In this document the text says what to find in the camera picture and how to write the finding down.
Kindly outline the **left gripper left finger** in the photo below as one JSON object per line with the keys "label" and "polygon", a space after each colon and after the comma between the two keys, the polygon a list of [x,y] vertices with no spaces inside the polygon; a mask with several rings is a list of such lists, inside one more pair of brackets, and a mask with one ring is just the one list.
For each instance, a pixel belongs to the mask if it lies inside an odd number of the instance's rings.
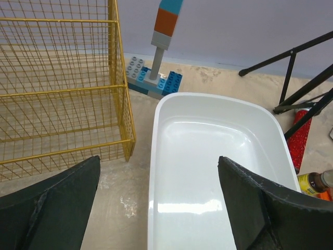
{"label": "left gripper left finger", "polygon": [[1,249],[80,249],[100,177],[99,156],[1,197]]}

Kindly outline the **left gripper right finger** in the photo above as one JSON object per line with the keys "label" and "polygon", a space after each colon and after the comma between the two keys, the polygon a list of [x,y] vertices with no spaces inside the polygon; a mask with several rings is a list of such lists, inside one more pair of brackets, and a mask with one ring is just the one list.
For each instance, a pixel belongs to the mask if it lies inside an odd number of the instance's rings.
{"label": "left gripper right finger", "polygon": [[237,249],[332,249],[332,202],[307,196],[219,157]]}

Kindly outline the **orange plate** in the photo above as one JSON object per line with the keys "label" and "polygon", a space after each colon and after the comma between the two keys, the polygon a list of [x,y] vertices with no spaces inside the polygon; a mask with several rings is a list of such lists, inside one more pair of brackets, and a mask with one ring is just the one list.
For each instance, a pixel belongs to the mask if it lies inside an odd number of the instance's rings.
{"label": "orange plate", "polygon": [[317,197],[318,197],[319,199],[322,199],[322,200],[326,200],[326,201],[330,201],[330,202],[332,202],[331,194],[330,194],[328,191],[317,194]]}

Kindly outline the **small yellow label bottle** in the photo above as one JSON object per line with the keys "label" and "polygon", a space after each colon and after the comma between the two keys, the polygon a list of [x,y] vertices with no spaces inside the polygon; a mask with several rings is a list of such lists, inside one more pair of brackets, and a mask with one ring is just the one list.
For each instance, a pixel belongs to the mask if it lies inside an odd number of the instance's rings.
{"label": "small yellow label bottle", "polygon": [[297,176],[301,192],[314,196],[332,188],[332,169],[323,173],[311,172]]}

